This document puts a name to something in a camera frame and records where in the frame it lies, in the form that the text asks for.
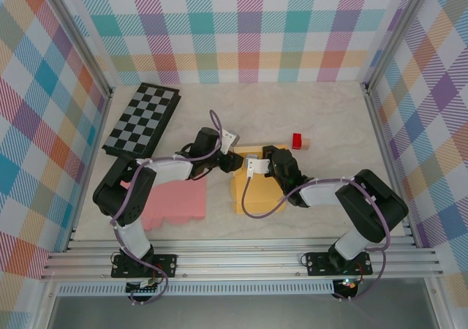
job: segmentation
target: chessboard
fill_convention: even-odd
[[[106,154],[151,157],[180,98],[178,89],[141,83],[102,147]]]

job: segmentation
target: light marble surface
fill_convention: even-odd
[[[303,174],[317,178],[351,176],[363,168],[388,183],[361,88],[343,83],[256,83],[177,85],[182,96],[154,156],[167,156],[194,140],[202,126],[211,126],[215,110],[226,129],[237,132],[238,145],[290,145],[293,132],[311,140],[308,151],[293,151]],[[116,89],[105,125],[105,141],[137,87]],[[115,157],[100,149],[80,216],[75,240],[113,240],[108,218],[91,197]],[[340,206],[297,208],[290,204],[266,219],[234,213],[232,174],[208,175],[206,217],[183,225],[165,222],[147,232],[154,239],[320,238],[340,237],[352,223]],[[403,235],[401,226],[392,235]]]

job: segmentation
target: black mounting plate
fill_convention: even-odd
[[[148,267],[143,267],[140,263],[130,259],[128,256],[117,254],[114,256],[112,264],[112,271],[110,272],[111,278],[161,278],[159,273],[153,274],[154,270]],[[177,269],[177,255],[176,254],[154,254],[152,260],[149,262],[152,265],[161,268],[168,278],[176,276]]]
[[[367,252],[361,252],[352,261],[351,266],[342,272],[337,271],[330,264],[328,252],[309,252],[304,255],[304,259],[304,265],[307,267],[307,274],[309,276],[360,276],[361,274],[363,276],[370,276],[373,273],[371,259]]]

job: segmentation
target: white bracket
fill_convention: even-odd
[[[266,174],[269,173],[268,165],[270,164],[269,159],[252,159],[247,157],[247,177],[252,178],[254,173]]]
[[[240,137],[237,133],[227,130],[222,130],[222,139],[221,139],[221,152],[225,155],[229,151],[231,146],[235,146],[239,141]]]

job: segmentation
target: pink sponge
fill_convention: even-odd
[[[205,218],[206,178],[197,181],[170,181],[155,186],[149,193],[141,215],[144,230],[161,227],[165,219],[171,224],[184,224],[190,219]]]

